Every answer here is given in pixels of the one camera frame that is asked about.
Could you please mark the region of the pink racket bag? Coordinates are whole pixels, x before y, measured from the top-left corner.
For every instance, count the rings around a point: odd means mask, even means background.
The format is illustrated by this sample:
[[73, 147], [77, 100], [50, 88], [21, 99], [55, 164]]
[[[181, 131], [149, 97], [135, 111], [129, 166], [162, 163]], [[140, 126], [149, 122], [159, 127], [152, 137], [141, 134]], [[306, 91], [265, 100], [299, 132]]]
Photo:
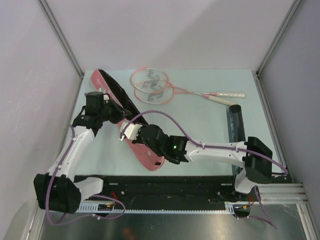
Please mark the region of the pink racket bag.
[[[131, 112], [130, 116], [117, 124], [119, 128], [122, 126], [122, 123], [130, 121], [140, 113], [121, 85], [104, 70], [95, 69], [90, 76], [90, 81], [96, 91], [107, 93], [118, 105]], [[135, 158], [145, 169], [153, 172], [163, 166], [165, 162], [163, 156], [157, 156], [144, 144], [134, 144], [130, 139], [126, 139], [125, 141]]]

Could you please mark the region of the pink badminton racket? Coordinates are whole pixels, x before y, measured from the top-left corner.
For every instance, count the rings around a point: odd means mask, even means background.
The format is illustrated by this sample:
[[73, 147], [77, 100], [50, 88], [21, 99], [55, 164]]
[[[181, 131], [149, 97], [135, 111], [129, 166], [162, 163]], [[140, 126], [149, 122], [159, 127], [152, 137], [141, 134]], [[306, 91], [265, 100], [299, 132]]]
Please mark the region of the pink badminton racket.
[[200, 93], [190, 91], [171, 83], [161, 80], [144, 80], [134, 86], [134, 95], [141, 102], [152, 105], [164, 105], [169, 103], [175, 95], [196, 95], [211, 102], [225, 106], [233, 106], [237, 103], [225, 98], [244, 99], [246, 94], [243, 92], [210, 92]]
[[150, 68], [150, 67], [141, 68], [136, 70], [130, 77], [130, 82], [134, 88], [137, 84], [146, 80], [156, 80], [156, 81], [165, 80], [166, 82], [169, 82], [170, 84], [172, 84], [170, 81], [169, 75], [166, 72], [157, 68]]

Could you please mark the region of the black shuttlecock tube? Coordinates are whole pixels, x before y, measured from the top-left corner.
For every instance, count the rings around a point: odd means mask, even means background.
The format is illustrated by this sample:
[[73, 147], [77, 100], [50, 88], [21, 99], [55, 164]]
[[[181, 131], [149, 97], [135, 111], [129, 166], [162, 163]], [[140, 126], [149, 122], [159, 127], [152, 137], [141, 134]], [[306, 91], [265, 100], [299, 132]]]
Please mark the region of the black shuttlecock tube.
[[241, 142], [246, 140], [242, 108], [235, 104], [226, 111], [228, 139], [230, 143]]

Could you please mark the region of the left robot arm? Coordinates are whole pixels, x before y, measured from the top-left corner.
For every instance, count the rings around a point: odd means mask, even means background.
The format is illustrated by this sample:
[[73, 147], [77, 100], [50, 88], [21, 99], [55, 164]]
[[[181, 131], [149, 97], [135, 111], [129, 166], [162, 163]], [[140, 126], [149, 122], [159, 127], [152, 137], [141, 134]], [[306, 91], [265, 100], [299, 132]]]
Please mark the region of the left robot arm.
[[116, 103], [109, 94], [99, 91], [85, 96], [85, 105], [73, 120], [71, 137], [53, 165], [33, 180], [38, 205], [46, 211], [74, 214], [80, 203], [92, 196], [105, 200], [111, 188], [99, 177], [75, 182], [75, 173], [87, 147], [97, 136], [104, 122], [118, 124], [131, 112]]

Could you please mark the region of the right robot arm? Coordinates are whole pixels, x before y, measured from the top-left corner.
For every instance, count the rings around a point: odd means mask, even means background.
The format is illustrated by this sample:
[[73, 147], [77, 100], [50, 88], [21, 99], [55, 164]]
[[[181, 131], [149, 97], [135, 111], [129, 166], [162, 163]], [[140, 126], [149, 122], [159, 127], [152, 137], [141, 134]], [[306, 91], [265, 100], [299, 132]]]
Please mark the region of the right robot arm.
[[211, 161], [241, 168], [230, 188], [231, 196], [242, 201], [256, 184], [270, 184], [272, 177], [272, 151], [257, 137], [247, 141], [231, 142], [223, 145], [209, 145], [190, 140], [185, 136], [167, 135], [154, 124], [130, 124], [124, 131], [133, 144], [143, 144], [165, 160], [181, 162]]

